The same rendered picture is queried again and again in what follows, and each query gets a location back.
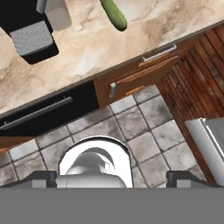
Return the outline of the black dishwasher front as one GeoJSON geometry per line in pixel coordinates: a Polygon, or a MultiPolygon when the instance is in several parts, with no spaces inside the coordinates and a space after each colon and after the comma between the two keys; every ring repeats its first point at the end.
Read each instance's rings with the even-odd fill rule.
{"type": "Polygon", "coordinates": [[[38,109],[42,109],[43,107],[49,106],[50,104],[63,100],[64,98],[67,98],[69,96],[73,98],[73,102],[70,102],[60,108],[56,108],[53,111],[47,112],[36,118],[33,118],[28,122],[23,122],[13,128],[0,130],[0,136],[39,136],[43,133],[46,133],[47,131],[63,126],[99,108],[95,86],[94,83],[90,80],[77,87],[73,87],[68,89],[67,91],[63,91],[51,97],[47,97],[42,101],[30,104],[29,106],[21,108],[18,111],[11,113],[10,115],[0,118],[0,126],[2,126],[4,122],[8,123],[14,121],[22,116],[26,116],[38,109]]]}

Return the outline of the brown wooden drawer front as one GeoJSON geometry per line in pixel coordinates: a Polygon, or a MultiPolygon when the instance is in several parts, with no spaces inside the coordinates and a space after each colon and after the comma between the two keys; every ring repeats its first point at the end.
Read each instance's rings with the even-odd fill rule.
{"type": "Polygon", "coordinates": [[[150,69],[151,71],[157,71],[166,65],[170,65],[172,62],[176,61],[177,58],[183,54],[183,52],[193,44],[197,39],[198,35],[188,38],[179,39],[176,42],[170,43],[168,45],[161,46],[159,49],[153,50],[146,53],[140,57],[136,57],[129,61],[123,62],[122,64],[112,67],[105,74],[100,75],[95,79],[94,84],[98,88],[107,88],[110,83],[115,82],[118,84],[126,78],[130,78],[133,75],[139,74],[141,72],[150,69]],[[143,63],[142,57],[150,57],[156,53],[160,53],[163,50],[170,48],[173,44],[177,46],[177,49],[168,52],[165,55],[157,57],[149,62],[143,63]]]}

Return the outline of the brown wooden cupboard door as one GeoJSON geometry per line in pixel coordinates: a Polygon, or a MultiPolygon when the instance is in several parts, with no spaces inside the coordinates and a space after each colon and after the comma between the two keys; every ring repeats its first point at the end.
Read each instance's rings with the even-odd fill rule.
{"type": "Polygon", "coordinates": [[[104,108],[110,103],[116,102],[128,95],[132,95],[137,91],[143,90],[144,88],[156,84],[165,73],[167,73],[171,67],[176,63],[172,62],[170,65],[163,66],[157,71],[151,71],[147,69],[144,72],[133,75],[130,78],[126,78],[123,81],[116,84],[114,98],[110,98],[110,85],[108,87],[98,88],[95,84],[95,90],[99,106],[104,108]]]}

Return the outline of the white round domed object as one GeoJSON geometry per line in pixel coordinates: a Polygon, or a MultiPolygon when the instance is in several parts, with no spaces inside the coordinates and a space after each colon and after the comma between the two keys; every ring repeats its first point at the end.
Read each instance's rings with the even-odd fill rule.
{"type": "Polygon", "coordinates": [[[59,161],[58,188],[132,188],[130,153],[110,136],[76,142],[59,161]]]}

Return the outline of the black and grey small appliance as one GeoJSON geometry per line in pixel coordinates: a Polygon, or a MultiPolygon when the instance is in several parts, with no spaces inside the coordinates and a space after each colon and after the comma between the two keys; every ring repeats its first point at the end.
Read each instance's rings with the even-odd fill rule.
{"type": "Polygon", "coordinates": [[[0,28],[28,64],[56,56],[59,49],[46,16],[47,0],[0,0],[0,28]]]}

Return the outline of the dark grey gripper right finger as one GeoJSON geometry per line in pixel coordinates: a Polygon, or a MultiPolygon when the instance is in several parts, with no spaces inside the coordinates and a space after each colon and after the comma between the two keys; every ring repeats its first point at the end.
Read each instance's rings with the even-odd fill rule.
{"type": "Polygon", "coordinates": [[[207,182],[205,180],[197,178],[189,171],[168,171],[166,173],[167,188],[201,188],[201,187],[218,187],[214,182],[207,182]]]}

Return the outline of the green cucumber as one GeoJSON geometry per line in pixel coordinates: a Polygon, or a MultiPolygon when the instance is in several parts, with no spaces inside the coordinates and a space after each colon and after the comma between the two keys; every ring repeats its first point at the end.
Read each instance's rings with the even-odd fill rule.
{"type": "Polygon", "coordinates": [[[114,0],[100,0],[100,2],[111,24],[119,32],[124,32],[128,27],[128,22],[114,0]]]}

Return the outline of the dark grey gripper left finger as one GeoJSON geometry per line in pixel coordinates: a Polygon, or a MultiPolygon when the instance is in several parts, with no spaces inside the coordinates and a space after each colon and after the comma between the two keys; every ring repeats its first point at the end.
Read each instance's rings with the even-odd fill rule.
{"type": "Polygon", "coordinates": [[[16,188],[56,188],[56,171],[34,171],[26,178],[3,185],[16,188]]]}

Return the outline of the silver fridge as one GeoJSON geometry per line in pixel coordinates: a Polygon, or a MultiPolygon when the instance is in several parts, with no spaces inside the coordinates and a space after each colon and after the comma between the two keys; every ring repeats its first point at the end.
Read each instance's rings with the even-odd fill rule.
{"type": "Polygon", "coordinates": [[[224,117],[192,119],[185,121],[185,126],[214,180],[218,185],[224,186],[224,117]]]}

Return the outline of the brown wooden cupboard front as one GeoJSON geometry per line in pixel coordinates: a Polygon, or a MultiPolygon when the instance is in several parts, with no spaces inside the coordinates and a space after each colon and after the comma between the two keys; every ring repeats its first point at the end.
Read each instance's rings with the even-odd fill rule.
{"type": "Polygon", "coordinates": [[[0,136],[0,154],[33,139],[33,136],[0,136]]]}

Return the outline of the pale beige rounded container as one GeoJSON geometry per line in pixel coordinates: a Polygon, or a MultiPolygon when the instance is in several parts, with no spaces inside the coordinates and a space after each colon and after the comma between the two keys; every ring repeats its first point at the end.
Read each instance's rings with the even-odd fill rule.
{"type": "Polygon", "coordinates": [[[46,14],[50,25],[56,32],[72,25],[66,0],[37,0],[36,11],[46,14]]]}

